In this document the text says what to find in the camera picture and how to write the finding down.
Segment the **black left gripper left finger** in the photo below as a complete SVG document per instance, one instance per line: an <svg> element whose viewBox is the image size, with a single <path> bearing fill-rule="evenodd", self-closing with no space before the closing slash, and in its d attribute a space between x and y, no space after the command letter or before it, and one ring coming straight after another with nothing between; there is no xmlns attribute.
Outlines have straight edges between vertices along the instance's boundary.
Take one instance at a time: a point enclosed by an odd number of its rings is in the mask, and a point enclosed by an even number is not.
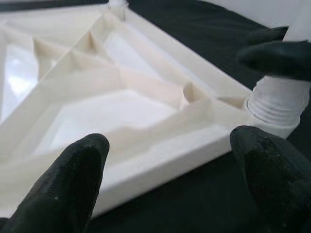
<svg viewBox="0 0 311 233"><path fill-rule="evenodd" d="M100 133L68 145L34 183L0 233L86 233L110 144Z"/></svg>

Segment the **white plastic table top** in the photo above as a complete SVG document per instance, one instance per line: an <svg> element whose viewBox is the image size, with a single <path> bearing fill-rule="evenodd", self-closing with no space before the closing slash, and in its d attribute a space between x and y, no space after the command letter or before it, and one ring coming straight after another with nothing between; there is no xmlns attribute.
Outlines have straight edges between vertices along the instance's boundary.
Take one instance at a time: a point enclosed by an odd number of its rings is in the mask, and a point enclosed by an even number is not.
<svg viewBox="0 0 311 233"><path fill-rule="evenodd" d="M0 13L0 217L71 143L103 134L97 216L230 151L252 125L283 138L251 90L140 17L109 4Z"/></svg>

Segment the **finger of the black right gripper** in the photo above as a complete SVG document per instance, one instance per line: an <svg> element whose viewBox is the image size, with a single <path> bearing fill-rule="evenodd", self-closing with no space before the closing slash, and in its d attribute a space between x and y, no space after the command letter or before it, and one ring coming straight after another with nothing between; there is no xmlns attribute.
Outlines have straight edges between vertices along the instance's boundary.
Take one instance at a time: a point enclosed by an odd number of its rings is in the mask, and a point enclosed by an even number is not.
<svg viewBox="0 0 311 233"><path fill-rule="evenodd" d="M247 36L247 43L248 45L257 45L266 42L281 41L287 33L288 28L288 26L281 26L251 31Z"/></svg>
<svg viewBox="0 0 311 233"><path fill-rule="evenodd" d="M268 76L311 80L311 42L273 41L237 53L237 61Z"/></svg>

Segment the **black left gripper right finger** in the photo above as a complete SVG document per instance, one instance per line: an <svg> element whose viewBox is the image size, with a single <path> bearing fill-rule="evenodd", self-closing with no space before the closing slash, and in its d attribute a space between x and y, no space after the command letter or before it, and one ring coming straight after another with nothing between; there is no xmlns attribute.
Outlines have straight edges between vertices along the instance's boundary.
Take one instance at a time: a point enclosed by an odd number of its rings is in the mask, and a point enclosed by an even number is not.
<svg viewBox="0 0 311 233"><path fill-rule="evenodd" d="M230 134L233 154L271 233L311 233L311 161L254 126Z"/></svg>

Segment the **black table cloth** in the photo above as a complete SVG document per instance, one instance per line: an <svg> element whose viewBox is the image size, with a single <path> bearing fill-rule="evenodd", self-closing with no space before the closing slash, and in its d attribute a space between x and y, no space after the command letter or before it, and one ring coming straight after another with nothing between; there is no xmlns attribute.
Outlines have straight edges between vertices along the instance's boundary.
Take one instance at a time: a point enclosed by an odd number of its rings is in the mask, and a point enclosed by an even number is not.
<svg viewBox="0 0 311 233"><path fill-rule="evenodd" d="M253 88L262 77L236 62L261 25L199 0L128 0L132 11ZM93 219L88 233L268 233L228 153Z"/></svg>

